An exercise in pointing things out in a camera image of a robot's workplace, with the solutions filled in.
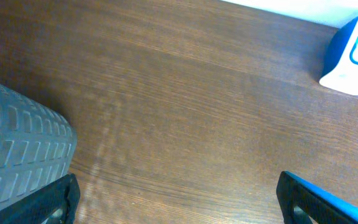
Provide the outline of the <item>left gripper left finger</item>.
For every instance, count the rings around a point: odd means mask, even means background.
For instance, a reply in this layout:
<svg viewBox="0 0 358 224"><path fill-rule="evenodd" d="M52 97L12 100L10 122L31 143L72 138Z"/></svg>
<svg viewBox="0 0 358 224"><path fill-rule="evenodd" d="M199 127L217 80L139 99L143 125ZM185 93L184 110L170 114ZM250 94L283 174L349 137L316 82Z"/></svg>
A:
<svg viewBox="0 0 358 224"><path fill-rule="evenodd" d="M79 201L76 176L67 174L0 210L0 223L72 224Z"/></svg>

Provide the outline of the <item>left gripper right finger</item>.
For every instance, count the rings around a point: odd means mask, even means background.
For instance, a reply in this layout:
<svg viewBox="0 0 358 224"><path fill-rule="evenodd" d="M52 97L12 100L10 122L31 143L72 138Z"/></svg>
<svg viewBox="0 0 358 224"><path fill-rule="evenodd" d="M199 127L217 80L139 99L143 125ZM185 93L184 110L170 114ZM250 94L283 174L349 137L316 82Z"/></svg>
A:
<svg viewBox="0 0 358 224"><path fill-rule="evenodd" d="M276 194L285 224L358 223L358 208L335 195L283 171Z"/></svg>

